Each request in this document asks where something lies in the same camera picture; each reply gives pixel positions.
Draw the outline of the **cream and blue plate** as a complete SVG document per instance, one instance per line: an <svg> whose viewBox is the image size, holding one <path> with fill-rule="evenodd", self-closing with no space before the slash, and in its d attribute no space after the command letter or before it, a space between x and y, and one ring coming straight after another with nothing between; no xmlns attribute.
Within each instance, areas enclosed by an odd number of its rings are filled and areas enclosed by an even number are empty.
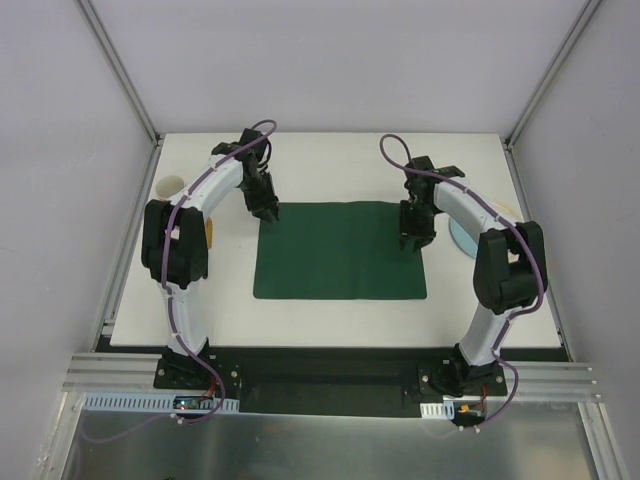
<svg viewBox="0 0 640 480"><path fill-rule="evenodd" d="M522 214L511 208L509 205L490 201L489 204L503 217L506 217L512 223L521 222ZM449 233L458 249L467 257L475 259L477 255L477 242L473 237L453 218L449 218Z"/></svg>

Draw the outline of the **gold knife black handle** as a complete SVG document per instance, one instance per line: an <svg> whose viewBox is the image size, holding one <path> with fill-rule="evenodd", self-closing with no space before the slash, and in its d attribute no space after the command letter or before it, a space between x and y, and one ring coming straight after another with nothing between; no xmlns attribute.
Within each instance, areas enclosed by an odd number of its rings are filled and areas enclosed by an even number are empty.
<svg viewBox="0 0 640 480"><path fill-rule="evenodd" d="M207 246L207 249L210 250L213 244L213 222L210 217L208 217L205 220L204 229L205 229L206 246Z"/></svg>

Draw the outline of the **dark green placemat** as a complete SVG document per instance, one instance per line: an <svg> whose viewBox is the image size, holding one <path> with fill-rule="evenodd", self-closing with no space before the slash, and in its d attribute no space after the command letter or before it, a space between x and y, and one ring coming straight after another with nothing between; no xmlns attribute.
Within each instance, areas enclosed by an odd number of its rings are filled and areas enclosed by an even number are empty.
<svg viewBox="0 0 640 480"><path fill-rule="evenodd" d="M422 256L398 241L399 206L282 203L259 227L253 295L265 300L424 300Z"/></svg>

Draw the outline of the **orange mug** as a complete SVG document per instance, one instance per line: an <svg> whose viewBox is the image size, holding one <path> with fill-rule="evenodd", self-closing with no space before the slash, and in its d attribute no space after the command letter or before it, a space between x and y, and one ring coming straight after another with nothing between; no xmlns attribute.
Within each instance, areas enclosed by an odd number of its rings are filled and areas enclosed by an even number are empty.
<svg viewBox="0 0 640 480"><path fill-rule="evenodd" d="M184 180L177 175L169 175L161 178L155 186L155 193L158 199L166 200L181 192L185 187Z"/></svg>

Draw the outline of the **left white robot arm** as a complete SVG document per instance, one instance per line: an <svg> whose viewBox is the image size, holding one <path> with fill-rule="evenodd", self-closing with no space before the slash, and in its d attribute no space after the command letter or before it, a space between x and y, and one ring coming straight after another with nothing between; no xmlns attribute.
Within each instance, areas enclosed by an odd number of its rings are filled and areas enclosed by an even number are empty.
<svg viewBox="0 0 640 480"><path fill-rule="evenodd" d="M247 211L266 222L279 219L279 199L268 170L270 136L277 123L262 120L233 142L212 150L204 170L166 200L144 209L141 263L157 282L169 325L167 348L184 356L177 377L192 389L205 386L212 366L198 356L208 345L198 303L201 281L209 276L210 228L216 207L232 191L242 192Z"/></svg>

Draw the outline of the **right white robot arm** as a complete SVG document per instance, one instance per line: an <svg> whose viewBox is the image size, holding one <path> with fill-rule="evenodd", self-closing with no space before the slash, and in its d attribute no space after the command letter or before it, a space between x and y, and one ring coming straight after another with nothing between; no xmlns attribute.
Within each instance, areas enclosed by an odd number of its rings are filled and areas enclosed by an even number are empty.
<svg viewBox="0 0 640 480"><path fill-rule="evenodd" d="M427 156L403 167L409 198L400 202L399 245L415 252L436 237L435 218L447 214L476 244L471 324L448 361L429 374L431 387L453 397L470 395L496 374L514 319L539 306L548 285L542 228L514 222L468 187L456 166L436 168Z"/></svg>

